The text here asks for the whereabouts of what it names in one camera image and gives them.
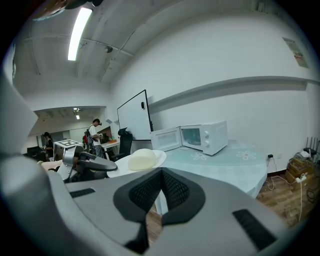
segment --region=whiteboard frame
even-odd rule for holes
[[[154,128],[150,119],[150,112],[149,112],[149,104],[148,104],[148,98],[147,98],[147,90],[144,89],[143,91],[139,92],[137,95],[133,96],[131,99],[127,100],[124,104],[122,104],[120,107],[118,107],[116,109],[116,114],[118,116],[118,122],[119,122],[119,128],[121,129],[121,125],[120,125],[120,120],[119,120],[119,112],[118,110],[124,106],[126,103],[128,103],[129,101],[131,101],[133,98],[137,97],[138,95],[142,94],[144,92],[145,95],[145,102],[146,102],[146,110],[148,111],[148,117],[149,117],[149,125],[150,125],[150,131],[153,132]],[[150,139],[133,139],[133,141],[139,141],[139,142],[145,142],[145,141],[151,141],[151,137]]]

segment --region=white shirt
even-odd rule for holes
[[[90,132],[91,136],[93,136],[93,135],[98,135],[98,134],[97,134],[97,131],[96,131],[96,127],[95,127],[94,125],[91,125],[91,126],[90,126],[89,132]],[[93,139],[93,145],[94,145],[94,146],[101,145],[100,139],[99,139],[99,138],[96,138],[96,140],[97,140],[97,141],[95,141],[95,140]]]

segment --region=whiteboard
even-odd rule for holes
[[[143,90],[117,109],[120,129],[132,134],[134,141],[150,140],[153,132],[149,115],[147,91]]]

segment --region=man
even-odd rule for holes
[[[90,125],[89,132],[91,137],[93,138],[93,148],[95,151],[95,155],[97,157],[104,158],[104,155],[102,153],[101,143],[100,143],[101,136],[97,134],[97,131],[96,131],[96,127],[98,125],[101,125],[101,123],[100,123],[100,120],[96,118],[93,120],[92,125]]]

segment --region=sticker on wall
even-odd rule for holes
[[[296,45],[296,42],[291,39],[284,38],[284,37],[283,37],[283,40],[286,42],[286,44],[288,45],[288,47],[292,51],[293,56],[294,56],[296,62],[298,63],[298,65],[300,67],[304,67],[304,68],[308,69],[308,65],[306,63],[306,60],[305,60],[303,54],[301,53],[301,51],[299,50],[298,46]]]

